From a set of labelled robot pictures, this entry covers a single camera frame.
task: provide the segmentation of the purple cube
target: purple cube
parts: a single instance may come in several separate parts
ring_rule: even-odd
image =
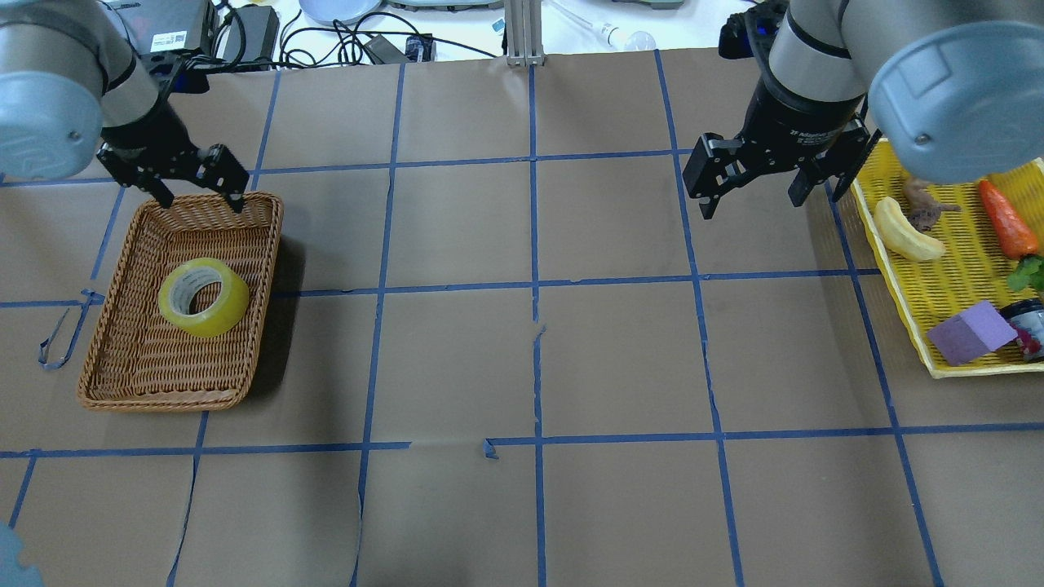
[[[1016,336],[1015,329],[987,301],[975,304],[928,331],[928,338],[953,367],[992,353]]]

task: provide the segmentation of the yellow plastic tray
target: yellow plastic tray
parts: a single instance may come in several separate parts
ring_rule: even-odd
[[[1036,294],[1033,289],[1018,292],[1009,289],[1005,280],[1016,262],[1000,252],[993,226],[979,202],[977,182],[929,188],[936,199],[959,204],[963,208],[960,212],[944,213],[931,231],[932,236],[946,243],[947,253],[942,259],[918,263],[885,249],[871,211],[886,195],[899,201],[906,211],[902,187],[909,175],[896,159],[892,145],[882,140],[859,171],[852,193],[867,229],[867,238],[877,257],[877,266],[884,275],[899,316],[928,373],[939,379],[1044,371],[1044,363],[1024,362],[1014,344],[970,363],[951,367],[927,338],[932,327],[982,300],[989,300],[1000,309],[1012,302],[1035,298]],[[1044,235],[1044,163],[1038,159],[989,179],[1007,196],[1034,232],[1039,237]]]

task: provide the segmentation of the power adapter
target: power adapter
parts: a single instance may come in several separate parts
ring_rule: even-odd
[[[246,45],[242,61],[271,60],[272,53],[276,51],[276,36],[279,34],[279,15],[276,14],[275,8],[247,5],[239,8],[237,13],[242,19],[243,29],[246,31]],[[231,62],[236,58],[242,43],[235,17],[231,17],[228,30],[228,41],[224,43],[221,58]],[[271,65],[256,65],[237,69],[239,71],[264,71],[271,68]]]

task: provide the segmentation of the toy carrot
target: toy carrot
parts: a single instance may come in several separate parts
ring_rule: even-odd
[[[979,182],[979,197],[982,198],[982,208],[986,209],[987,216],[990,216],[990,221],[993,222],[993,230],[997,233],[997,240],[1004,256],[1018,261],[1026,255],[1036,255],[1040,249],[1037,235],[1015,211],[1012,203],[989,180]]]
[[[1037,254],[1040,242],[1029,225],[1019,216],[1012,203],[989,180],[979,182],[979,197],[993,230],[997,233],[1000,250],[1009,259],[1019,261],[1007,278],[1007,286],[1021,291],[1031,286],[1044,290],[1044,257]]]

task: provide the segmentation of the wicker basket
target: wicker basket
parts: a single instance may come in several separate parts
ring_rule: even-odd
[[[179,196],[167,210],[152,201],[138,209],[79,377],[84,406],[198,412],[243,399],[257,367],[283,221],[279,197],[244,197],[240,214],[212,194]],[[182,331],[157,306],[167,275],[196,257],[220,259],[250,288],[242,321],[213,338]],[[200,307],[214,300],[213,289],[197,296]]]

